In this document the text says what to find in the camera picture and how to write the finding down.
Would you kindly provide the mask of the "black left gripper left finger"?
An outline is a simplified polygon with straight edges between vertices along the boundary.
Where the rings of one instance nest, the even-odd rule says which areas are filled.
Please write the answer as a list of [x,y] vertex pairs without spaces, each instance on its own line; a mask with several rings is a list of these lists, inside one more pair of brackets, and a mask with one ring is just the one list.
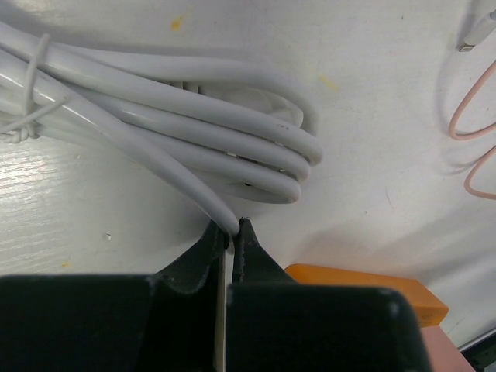
[[212,371],[227,235],[214,223],[154,274],[1,279],[3,371]]

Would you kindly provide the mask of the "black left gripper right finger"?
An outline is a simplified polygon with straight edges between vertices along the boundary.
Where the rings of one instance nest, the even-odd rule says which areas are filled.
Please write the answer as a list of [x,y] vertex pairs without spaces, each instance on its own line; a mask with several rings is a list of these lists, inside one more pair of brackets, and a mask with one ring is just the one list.
[[228,371],[427,371],[415,313],[391,295],[360,303],[292,279],[248,219],[234,241],[226,292]]

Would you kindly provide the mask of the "orange power strip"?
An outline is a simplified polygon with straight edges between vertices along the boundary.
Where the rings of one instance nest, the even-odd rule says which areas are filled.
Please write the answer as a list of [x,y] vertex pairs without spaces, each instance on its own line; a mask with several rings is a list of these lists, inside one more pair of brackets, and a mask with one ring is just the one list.
[[299,284],[346,290],[360,303],[393,296],[407,303],[421,327],[439,326],[449,307],[417,279],[296,263],[285,272]]

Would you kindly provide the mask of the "pink charger block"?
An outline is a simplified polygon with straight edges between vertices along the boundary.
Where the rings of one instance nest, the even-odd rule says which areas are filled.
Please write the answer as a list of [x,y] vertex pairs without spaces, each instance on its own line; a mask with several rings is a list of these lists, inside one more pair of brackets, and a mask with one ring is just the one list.
[[434,372],[475,371],[440,327],[424,327],[421,333]]

